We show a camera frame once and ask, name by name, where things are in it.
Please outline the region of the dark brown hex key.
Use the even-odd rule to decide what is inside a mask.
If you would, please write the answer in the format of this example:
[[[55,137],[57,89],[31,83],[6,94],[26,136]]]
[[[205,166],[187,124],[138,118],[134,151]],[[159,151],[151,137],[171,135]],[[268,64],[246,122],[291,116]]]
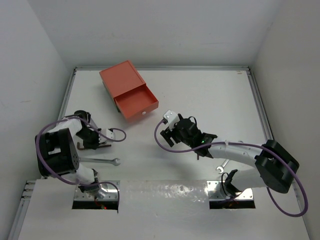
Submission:
[[[82,146],[81,143],[78,142],[77,145],[76,145],[76,148],[79,151],[86,151],[86,150],[97,150],[97,149],[109,148],[111,146],[112,146],[111,144],[101,144],[101,145],[98,145],[96,148],[92,148],[92,147]]]

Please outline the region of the silver combination wrench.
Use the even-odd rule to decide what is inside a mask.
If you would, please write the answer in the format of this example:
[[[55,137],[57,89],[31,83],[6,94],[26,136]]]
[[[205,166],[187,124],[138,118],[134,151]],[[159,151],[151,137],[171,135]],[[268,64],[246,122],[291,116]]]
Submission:
[[[219,174],[222,174],[226,172],[225,168],[230,161],[237,161],[242,156],[242,150],[225,140],[221,145],[214,147],[214,155],[215,158],[224,158],[224,162],[216,168]]]

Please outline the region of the orange top drawer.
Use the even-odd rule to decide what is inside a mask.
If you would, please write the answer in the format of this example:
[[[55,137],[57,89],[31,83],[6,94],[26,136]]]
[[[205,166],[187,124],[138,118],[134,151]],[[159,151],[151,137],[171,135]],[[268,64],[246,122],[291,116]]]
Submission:
[[[146,84],[114,98],[119,111],[129,123],[144,118],[159,107],[159,101]]]

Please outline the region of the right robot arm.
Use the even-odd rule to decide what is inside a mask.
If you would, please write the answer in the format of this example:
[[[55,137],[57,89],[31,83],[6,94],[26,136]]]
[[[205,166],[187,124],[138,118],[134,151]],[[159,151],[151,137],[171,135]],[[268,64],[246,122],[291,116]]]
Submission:
[[[170,147],[183,143],[197,157],[226,159],[250,166],[240,172],[233,169],[221,183],[222,194],[234,198],[248,188],[267,187],[286,194],[300,164],[277,141],[267,140],[262,145],[220,140],[217,135],[201,132],[195,122],[180,114],[174,120],[164,118],[161,124],[167,128],[160,135]]]

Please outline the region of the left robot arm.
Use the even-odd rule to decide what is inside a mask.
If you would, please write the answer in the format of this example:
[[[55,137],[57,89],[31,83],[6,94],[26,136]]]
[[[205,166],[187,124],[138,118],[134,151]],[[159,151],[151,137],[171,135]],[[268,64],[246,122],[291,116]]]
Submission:
[[[95,185],[99,182],[98,172],[92,168],[83,166],[77,151],[97,150],[109,147],[107,140],[99,133],[107,134],[108,129],[98,128],[92,121],[91,114],[84,110],[77,110],[71,119],[65,119],[48,132],[35,136],[35,145],[39,150],[43,161],[37,157],[40,174],[43,177],[55,177],[43,163],[46,163],[58,176],[67,182],[79,181],[78,188],[82,193],[97,197],[101,186]]]

